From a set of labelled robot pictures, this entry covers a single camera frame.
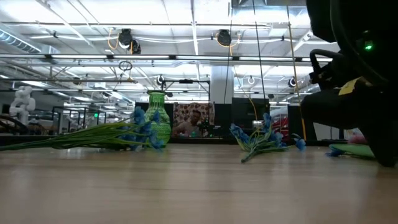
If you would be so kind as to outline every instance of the wooden table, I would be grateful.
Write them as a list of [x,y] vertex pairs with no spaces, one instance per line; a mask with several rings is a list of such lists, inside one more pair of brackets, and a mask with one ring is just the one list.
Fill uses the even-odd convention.
[[396,223],[398,170],[326,150],[0,152],[0,223]]

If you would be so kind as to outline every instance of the white robot figure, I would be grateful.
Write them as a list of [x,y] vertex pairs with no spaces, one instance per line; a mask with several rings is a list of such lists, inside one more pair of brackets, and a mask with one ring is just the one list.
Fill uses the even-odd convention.
[[11,103],[9,114],[10,116],[18,116],[18,120],[27,125],[29,112],[35,110],[36,101],[30,97],[32,87],[20,86],[15,92],[15,99]]

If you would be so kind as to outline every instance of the ceiling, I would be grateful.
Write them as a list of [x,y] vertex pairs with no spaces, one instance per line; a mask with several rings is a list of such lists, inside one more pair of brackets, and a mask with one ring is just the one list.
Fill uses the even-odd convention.
[[[122,28],[132,29],[133,37],[138,40],[141,55],[219,55],[228,56],[229,48],[220,46],[215,35],[220,29],[231,29],[234,47],[232,56],[258,57],[291,57],[292,47],[295,57],[308,57],[312,49],[339,51],[336,43],[327,43],[312,35],[310,20],[305,1],[289,1],[289,17],[292,31],[292,46],[288,29],[286,1],[255,0],[256,16],[254,16],[251,1],[242,7],[235,7],[230,16],[230,0],[53,0],[47,1],[50,9],[40,0],[2,0],[0,4],[0,30],[7,29],[18,38],[49,53],[49,46],[58,54],[129,54],[128,50],[118,47],[115,38]],[[0,54],[26,54],[13,46],[0,41]],[[105,88],[112,90],[151,90],[158,88],[156,78],[162,74],[167,80],[192,79],[211,80],[212,62],[179,60],[155,61],[132,60],[133,69],[122,77],[127,80],[132,77],[133,83],[110,83],[115,76],[120,78],[121,71],[111,65],[109,60],[59,60],[58,64],[45,63],[42,60],[9,58],[0,63],[0,72],[8,77],[13,74],[10,62],[15,68],[26,68],[21,77],[50,77],[58,73],[57,78],[81,77],[82,79],[102,79]],[[245,97],[246,92],[262,91],[261,70],[258,63],[231,63],[235,76],[235,97]],[[293,63],[262,62],[264,89],[267,92],[292,92],[287,82],[294,76]],[[309,63],[297,63],[297,78],[301,92],[314,89],[307,83],[308,73],[312,72]],[[87,84],[76,86],[72,83],[58,83],[57,88],[84,88]],[[184,94],[174,94],[169,100],[206,100],[207,93],[190,93],[200,90],[199,85],[173,84],[169,90],[187,90]],[[76,93],[65,91],[73,96]],[[146,94],[124,92],[123,96],[132,101],[147,100]],[[86,94],[99,100],[99,93]],[[262,94],[252,94],[251,97],[262,97]],[[281,95],[276,100],[285,100]]]

